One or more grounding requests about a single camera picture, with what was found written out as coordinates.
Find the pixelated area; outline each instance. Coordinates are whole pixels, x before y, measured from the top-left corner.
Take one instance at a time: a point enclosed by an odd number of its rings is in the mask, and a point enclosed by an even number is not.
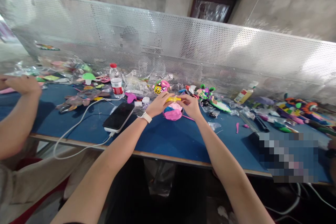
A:
[[[316,134],[260,133],[259,161],[276,183],[316,183],[318,139]]]

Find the watch strap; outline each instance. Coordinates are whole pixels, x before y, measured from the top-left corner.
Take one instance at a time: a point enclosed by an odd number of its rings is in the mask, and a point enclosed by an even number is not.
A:
[[[147,121],[148,123],[150,123],[150,122],[152,121],[152,118],[151,118],[146,112],[143,113],[143,115],[140,116],[140,118],[146,119],[146,121]]]

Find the table edge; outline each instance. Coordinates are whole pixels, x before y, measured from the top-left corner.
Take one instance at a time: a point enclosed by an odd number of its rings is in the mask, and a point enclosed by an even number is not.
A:
[[[59,138],[54,137],[54,136],[47,136],[47,135],[40,135],[36,133],[31,133],[29,135],[30,137],[33,138],[38,138],[38,139],[43,139],[47,140],[50,142],[57,142]],[[93,146],[95,144],[89,143],[89,142],[82,142],[82,141],[77,141],[73,139],[66,139],[64,138],[62,141],[60,141],[62,144],[69,144],[69,145],[74,145],[74,146],[82,146],[82,147],[87,147],[87,146]],[[108,147],[108,145],[101,145],[101,146],[96,146],[95,149],[101,149],[105,150]],[[167,160],[167,161],[172,161],[172,162],[177,162],[177,163],[184,163],[187,165],[195,165],[195,166],[203,166],[203,167],[208,167],[211,168],[212,165],[210,163],[205,163],[205,162],[200,162],[200,161],[195,161],[195,160],[190,160],[190,159],[183,159],[180,157],[172,157],[172,156],[167,156],[167,155],[162,155],[162,154],[154,154],[150,152],[143,152],[143,151],[138,151],[134,150],[133,151],[134,155],[145,157],[145,158],[152,158],[152,159],[162,159],[162,160]],[[272,177],[270,173],[266,172],[261,172],[261,171],[255,171],[255,170],[247,170],[243,169],[246,174],[249,175],[258,175],[258,176],[263,176],[263,177]],[[326,182],[318,182],[316,184],[320,185],[325,185],[325,186],[331,186],[332,184],[326,183]]]

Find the table surface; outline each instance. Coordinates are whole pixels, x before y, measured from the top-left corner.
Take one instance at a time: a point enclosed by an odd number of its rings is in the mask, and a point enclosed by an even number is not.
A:
[[[86,107],[80,106],[75,111],[59,114],[55,106],[65,101],[67,95],[76,95],[76,91],[69,85],[50,84],[43,90],[40,98],[37,117],[32,129],[31,136],[49,141],[57,141],[69,128],[75,125],[83,115]],[[18,93],[0,95],[0,120],[7,116],[15,106],[20,95]],[[118,106],[121,101],[111,101]],[[92,105],[82,123],[70,132],[64,142],[72,145],[89,146],[100,144],[108,137],[103,129],[103,122],[108,118],[114,107],[107,101],[101,101]],[[215,130],[218,137],[227,146],[230,152],[237,159],[239,164],[248,174],[271,176],[268,170],[260,164],[258,150],[251,144],[248,136],[252,133],[250,129],[244,128],[244,121],[237,117],[221,112],[217,119],[210,118],[203,114],[208,122],[217,122],[221,127]],[[125,124],[124,129],[136,118],[132,115]],[[236,123],[239,123],[239,133],[236,134]],[[284,134],[271,125],[271,132]],[[294,127],[305,136],[314,134],[319,140],[328,142],[328,137],[311,128],[308,125],[296,125]],[[210,167],[210,159],[205,148],[203,139],[194,121],[182,117],[177,121],[169,121],[163,116],[155,117],[145,128],[135,147],[135,155],[158,158],[179,163],[186,163]],[[319,182],[331,183],[328,161],[324,157],[324,151],[319,149],[316,174]]]

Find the khaki pants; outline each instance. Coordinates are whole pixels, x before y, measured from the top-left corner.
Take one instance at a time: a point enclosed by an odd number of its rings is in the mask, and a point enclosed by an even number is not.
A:
[[[70,156],[80,150],[73,147],[59,156]],[[0,224],[7,224],[18,218],[70,176],[64,192],[64,198],[69,198],[99,154],[99,151],[89,150],[64,160],[49,157],[17,172],[12,171],[12,183],[5,189],[12,190],[12,199],[7,209],[0,213]]]

